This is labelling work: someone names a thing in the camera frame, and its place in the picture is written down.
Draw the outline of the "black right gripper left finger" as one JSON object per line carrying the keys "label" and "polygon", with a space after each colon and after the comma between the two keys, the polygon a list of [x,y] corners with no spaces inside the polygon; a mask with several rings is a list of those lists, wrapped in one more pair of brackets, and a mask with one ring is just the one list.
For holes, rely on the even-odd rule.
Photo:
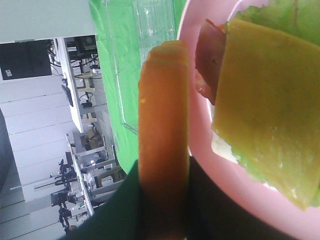
{"label": "black right gripper left finger", "polygon": [[138,162],[111,198],[92,217],[61,237],[62,240],[139,240],[142,190]]}

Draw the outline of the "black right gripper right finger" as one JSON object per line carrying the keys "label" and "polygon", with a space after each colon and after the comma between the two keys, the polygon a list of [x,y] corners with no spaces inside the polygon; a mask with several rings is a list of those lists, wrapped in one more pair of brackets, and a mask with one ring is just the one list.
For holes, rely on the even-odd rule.
{"label": "black right gripper right finger", "polygon": [[189,157],[188,240],[290,240],[292,237],[244,210]]}

